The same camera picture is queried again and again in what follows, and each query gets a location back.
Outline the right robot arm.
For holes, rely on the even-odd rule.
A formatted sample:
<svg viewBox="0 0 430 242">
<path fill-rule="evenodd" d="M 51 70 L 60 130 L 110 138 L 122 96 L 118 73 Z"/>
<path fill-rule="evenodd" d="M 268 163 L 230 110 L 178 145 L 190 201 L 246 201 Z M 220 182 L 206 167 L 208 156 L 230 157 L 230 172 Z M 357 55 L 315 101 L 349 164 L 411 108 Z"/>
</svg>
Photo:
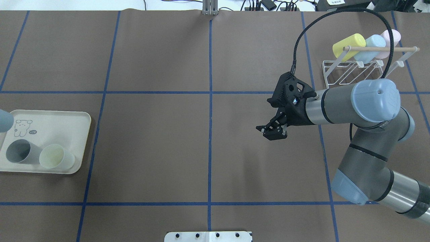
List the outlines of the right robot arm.
<svg viewBox="0 0 430 242">
<path fill-rule="evenodd" d="M 316 91 L 287 72 L 279 77 L 268 103 L 275 116 L 256 130 L 268 140 L 287 138 L 287 127 L 346 124 L 357 127 L 331 182 L 347 201 L 375 201 L 409 219 L 429 224 L 429 186 L 386 166 L 396 144 L 413 135 L 415 122 L 401 106 L 389 79 Z"/>
</svg>

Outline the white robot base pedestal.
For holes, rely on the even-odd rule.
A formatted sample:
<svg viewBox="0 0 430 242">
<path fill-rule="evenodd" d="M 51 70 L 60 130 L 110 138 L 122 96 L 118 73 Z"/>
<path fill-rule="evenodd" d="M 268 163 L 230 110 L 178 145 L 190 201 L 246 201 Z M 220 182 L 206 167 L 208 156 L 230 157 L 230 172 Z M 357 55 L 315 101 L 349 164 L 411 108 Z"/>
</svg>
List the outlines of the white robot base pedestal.
<svg viewBox="0 0 430 242">
<path fill-rule="evenodd" d="M 165 242 L 253 242 L 248 231 L 168 232 Z"/>
</svg>

